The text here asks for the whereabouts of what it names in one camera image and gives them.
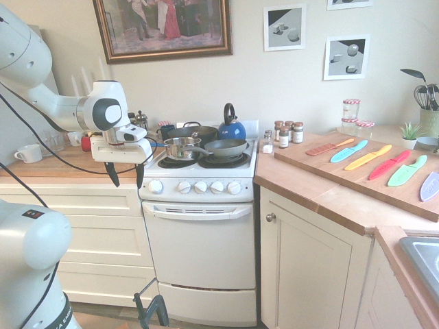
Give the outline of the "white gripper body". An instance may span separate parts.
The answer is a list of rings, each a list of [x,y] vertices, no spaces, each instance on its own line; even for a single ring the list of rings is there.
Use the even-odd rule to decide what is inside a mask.
[[[91,137],[91,153],[97,162],[144,162],[153,159],[147,131],[136,125],[110,128]]]

